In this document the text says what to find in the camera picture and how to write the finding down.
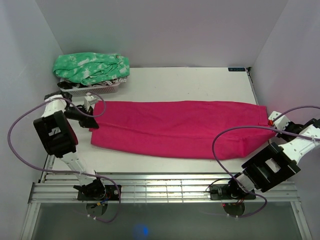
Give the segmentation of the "pink trousers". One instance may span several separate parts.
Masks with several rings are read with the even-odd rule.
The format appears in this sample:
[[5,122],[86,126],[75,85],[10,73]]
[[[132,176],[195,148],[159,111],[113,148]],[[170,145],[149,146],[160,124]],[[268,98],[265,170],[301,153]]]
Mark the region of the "pink trousers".
[[91,144],[164,158],[247,157],[275,133],[265,106],[233,101],[98,102]]

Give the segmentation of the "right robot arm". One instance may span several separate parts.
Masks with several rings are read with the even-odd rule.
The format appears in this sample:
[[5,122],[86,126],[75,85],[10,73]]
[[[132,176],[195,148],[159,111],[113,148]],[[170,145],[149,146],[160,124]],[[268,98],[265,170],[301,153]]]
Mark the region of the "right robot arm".
[[255,199],[245,190],[264,193],[286,181],[301,170],[298,163],[302,157],[320,146],[319,120],[313,118],[304,125],[290,122],[284,130],[311,139],[281,133],[285,144],[270,143],[241,166],[243,171],[234,176],[238,181],[231,179],[224,186],[224,193],[229,198]]

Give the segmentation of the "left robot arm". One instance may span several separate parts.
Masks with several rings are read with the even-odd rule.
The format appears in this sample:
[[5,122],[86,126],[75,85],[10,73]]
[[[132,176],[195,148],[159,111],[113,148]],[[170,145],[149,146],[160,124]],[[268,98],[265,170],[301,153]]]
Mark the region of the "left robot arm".
[[77,156],[78,138],[71,127],[69,120],[75,120],[80,127],[98,129],[99,125],[93,118],[93,105],[98,99],[89,92],[84,97],[82,105],[72,106],[72,95],[65,91],[57,91],[44,97],[46,102],[42,116],[33,121],[34,128],[40,141],[50,156],[55,156],[64,162],[71,171],[76,171],[75,176],[79,185],[74,188],[89,200],[104,200],[107,196],[106,187],[103,185],[96,172],[88,169],[85,162]]

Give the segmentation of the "white plastic basket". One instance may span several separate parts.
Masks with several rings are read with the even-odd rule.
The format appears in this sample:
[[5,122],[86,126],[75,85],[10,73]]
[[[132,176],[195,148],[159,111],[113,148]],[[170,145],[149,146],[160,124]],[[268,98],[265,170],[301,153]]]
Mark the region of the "white plastic basket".
[[92,92],[98,95],[116,93],[120,86],[120,82],[112,85],[98,85],[93,87],[82,87],[82,88],[72,88],[72,89],[60,89],[63,92],[71,94],[73,97],[83,97],[88,92]]

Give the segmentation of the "black white clothes in basket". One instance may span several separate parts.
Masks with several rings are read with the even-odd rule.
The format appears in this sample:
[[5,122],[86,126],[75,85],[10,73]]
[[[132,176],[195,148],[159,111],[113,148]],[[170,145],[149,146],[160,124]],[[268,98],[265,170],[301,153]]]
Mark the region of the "black white clothes in basket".
[[113,80],[102,81],[95,84],[83,85],[82,83],[74,83],[74,82],[70,82],[69,80],[65,80],[61,78],[60,82],[57,83],[57,86],[64,90],[78,89],[78,88],[91,88],[91,87],[95,88],[95,87],[102,87],[102,86],[109,87],[119,83],[126,83],[127,80],[128,80],[128,77],[121,77]]

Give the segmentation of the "green white patterned garment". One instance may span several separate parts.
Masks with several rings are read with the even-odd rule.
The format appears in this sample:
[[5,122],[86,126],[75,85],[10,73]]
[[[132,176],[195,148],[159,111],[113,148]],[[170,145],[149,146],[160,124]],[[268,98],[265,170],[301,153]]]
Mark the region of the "green white patterned garment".
[[88,86],[128,77],[130,62],[119,53],[80,52],[60,55],[52,72],[59,78]]

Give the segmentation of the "blue table label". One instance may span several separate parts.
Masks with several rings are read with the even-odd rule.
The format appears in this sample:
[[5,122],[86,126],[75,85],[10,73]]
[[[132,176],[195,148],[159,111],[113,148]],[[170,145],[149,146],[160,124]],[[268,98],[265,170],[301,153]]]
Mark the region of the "blue table label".
[[244,67],[229,67],[229,72],[245,72],[246,69]]

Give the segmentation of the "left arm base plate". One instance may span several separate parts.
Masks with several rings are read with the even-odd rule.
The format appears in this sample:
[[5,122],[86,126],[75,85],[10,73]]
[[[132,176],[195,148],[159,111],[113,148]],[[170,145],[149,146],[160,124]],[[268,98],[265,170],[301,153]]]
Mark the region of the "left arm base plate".
[[98,193],[94,193],[93,195],[85,195],[82,192],[78,192],[76,199],[78,201],[118,201],[119,194],[122,191],[122,185],[118,185],[118,188],[116,188],[114,185],[107,184],[104,186],[104,190],[101,190]]

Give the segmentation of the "aluminium front rail frame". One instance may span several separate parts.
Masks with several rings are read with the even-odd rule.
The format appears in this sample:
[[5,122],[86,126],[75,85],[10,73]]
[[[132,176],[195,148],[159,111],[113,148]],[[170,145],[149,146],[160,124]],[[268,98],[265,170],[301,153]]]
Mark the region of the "aluminium front rail frame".
[[122,185],[119,200],[77,200],[76,171],[49,156],[47,173],[32,185],[26,240],[310,240],[301,197],[288,178],[254,200],[211,200],[206,189],[227,184],[246,157],[169,158],[92,145],[92,130],[69,120],[76,154],[103,185]]

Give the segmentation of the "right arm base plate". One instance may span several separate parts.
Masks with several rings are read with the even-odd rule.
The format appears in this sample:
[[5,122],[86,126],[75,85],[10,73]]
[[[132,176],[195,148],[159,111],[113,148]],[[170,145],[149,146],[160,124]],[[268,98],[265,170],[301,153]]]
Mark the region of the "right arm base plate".
[[255,200],[254,194],[244,192],[238,186],[231,186],[231,184],[213,184],[206,190],[210,195],[211,200]]

